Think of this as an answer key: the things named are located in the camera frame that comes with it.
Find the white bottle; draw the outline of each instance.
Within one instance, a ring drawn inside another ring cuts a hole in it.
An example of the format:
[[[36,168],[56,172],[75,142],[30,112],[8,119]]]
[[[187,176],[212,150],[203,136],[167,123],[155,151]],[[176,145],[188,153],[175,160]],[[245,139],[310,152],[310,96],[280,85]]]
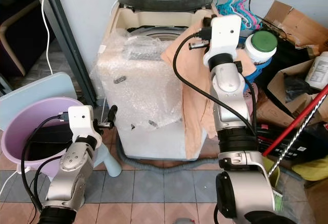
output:
[[[328,84],[328,51],[316,57],[305,81],[313,88],[322,90]]]

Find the orange towel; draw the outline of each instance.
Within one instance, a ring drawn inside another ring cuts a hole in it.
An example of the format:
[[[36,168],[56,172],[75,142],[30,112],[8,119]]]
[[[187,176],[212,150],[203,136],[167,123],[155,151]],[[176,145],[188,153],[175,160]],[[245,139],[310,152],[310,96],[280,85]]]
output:
[[[161,58],[172,65],[173,57],[180,43],[192,33],[199,31],[202,21],[199,21],[188,28],[162,53]],[[177,70],[182,77],[200,89],[209,93],[210,91],[210,71],[203,64],[205,48],[189,50],[189,43],[198,42],[199,39],[190,39],[180,50],[177,58]],[[238,58],[241,58],[243,74],[245,76],[253,73],[256,68],[243,50],[238,50]],[[213,117],[213,102],[192,88],[183,84],[182,86],[182,120],[184,122],[185,148],[187,159],[195,158],[201,146],[202,128],[204,128],[209,138],[213,138],[216,133]]]

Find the plastic bucket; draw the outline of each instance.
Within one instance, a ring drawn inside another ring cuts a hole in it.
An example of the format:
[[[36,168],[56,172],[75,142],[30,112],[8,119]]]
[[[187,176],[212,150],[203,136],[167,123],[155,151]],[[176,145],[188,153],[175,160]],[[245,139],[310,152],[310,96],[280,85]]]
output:
[[[81,102],[68,97],[52,97],[40,100],[25,109],[23,109],[8,125],[1,139],[1,148],[4,155],[12,162],[20,165],[22,150],[26,139],[40,125],[42,121],[50,116],[58,115],[59,112],[67,111],[70,106],[83,105]],[[60,121],[55,119],[49,121],[45,126],[59,124]],[[65,150],[51,156],[60,156],[65,153]],[[25,167],[37,169],[43,162],[51,157],[41,160],[25,161]],[[46,164],[41,172],[54,177],[58,172],[59,159]]]

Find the gray hose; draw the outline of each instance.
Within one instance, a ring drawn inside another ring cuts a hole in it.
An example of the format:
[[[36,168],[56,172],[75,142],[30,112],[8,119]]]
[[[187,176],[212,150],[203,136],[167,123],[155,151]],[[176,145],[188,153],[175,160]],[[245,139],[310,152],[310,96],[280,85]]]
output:
[[[169,168],[160,168],[160,167],[157,167],[152,164],[143,164],[141,162],[138,162],[135,159],[131,159],[126,156],[126,154],[123,150],[123,147],[122,147],[121,140],[119,139],[118,135],[116,136],[116,150],[117,150],[117,155],[124,163],[131,165],[133,167],[139,168],[139,169],[151,170],[158,174],[169,174],[169,173],[174,173],[174,172],[178,172],[181,170],[196,168],[203,164],[218,164],[219,163],[217,158],[201,158],[201,159],[197,159],[195,161],[186,162],[184,164],[169,167]]]

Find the metal rod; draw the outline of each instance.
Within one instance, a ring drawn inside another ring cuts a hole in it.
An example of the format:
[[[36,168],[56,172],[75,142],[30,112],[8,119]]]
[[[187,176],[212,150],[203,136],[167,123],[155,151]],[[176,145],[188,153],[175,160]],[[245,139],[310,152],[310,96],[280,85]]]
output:
[[[316,107],[314,107],[314,109],[312,110],[312,112],[308,115],[308,117],[305,119],[305,121],[302,123],[301,127],[297,130],[296,134],[294,135],[293,139],[290,141],[290,143],[288,144],[288,146],[284,149],[284,151],[281,153],[281,155],[279,156],[278,160],[275,162],[275,164],[272,166],[272,168],[270,169],[269,173],[268,173],[268,177],[270,177],[273,173],[273,171],[275,171],[275,169],[278,167],[278,165],[280,164],[281,160],[283,159],[283,157],[286,155],[286,153],[288,152],[288,150],[291,148],[291,146],[293,145],[293,143],[297,140],[298,136],[300,135],[300,133],[303,131],[303,129],[305,128],[305,126],[309,123],[309,121],[311,120],[313,114],[317,111],[317,109],[320,107],[320,105],[322,104],[322,102],[324,101],[324,99],[326,98],[327,95],[323,96],[322,99],[319,101],[319,103],[316,105]]]

